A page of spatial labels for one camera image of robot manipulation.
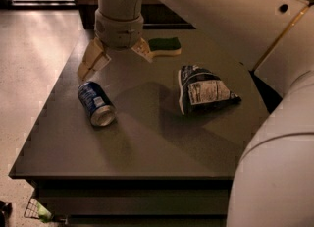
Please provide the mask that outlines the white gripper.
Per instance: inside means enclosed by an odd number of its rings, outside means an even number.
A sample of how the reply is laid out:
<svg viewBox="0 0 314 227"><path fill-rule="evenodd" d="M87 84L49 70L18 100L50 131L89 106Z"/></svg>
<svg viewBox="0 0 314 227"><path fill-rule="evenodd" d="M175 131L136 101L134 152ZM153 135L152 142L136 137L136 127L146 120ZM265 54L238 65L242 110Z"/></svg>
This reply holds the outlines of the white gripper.
<svg viewBox="0 0 314 227"><path fill-rule="evenodd" d="M107 54L107 47L117 50L131 48L149 63L153 61L149 44L141 38L142 16L134 20L117 21L105 17L99 10L96 10L94 31L97 37L88 43L78 66L78 77L81 80L91 78L110 63L111 58Z"/></svg>

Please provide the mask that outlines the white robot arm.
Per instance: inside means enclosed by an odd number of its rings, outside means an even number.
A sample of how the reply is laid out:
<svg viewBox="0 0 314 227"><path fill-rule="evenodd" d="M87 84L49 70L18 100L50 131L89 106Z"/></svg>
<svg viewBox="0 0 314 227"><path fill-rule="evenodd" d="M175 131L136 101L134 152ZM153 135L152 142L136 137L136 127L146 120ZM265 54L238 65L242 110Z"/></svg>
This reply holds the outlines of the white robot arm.
<svg viewBox="0 0 314 227"><path fill-rule="evenodd" d="M160 0L209 35L283 98L235 172L227 227L313 227L313 8L305 0ZM80 77L107 49L140 43L141 0L98 0L96 39Z"/></svg>

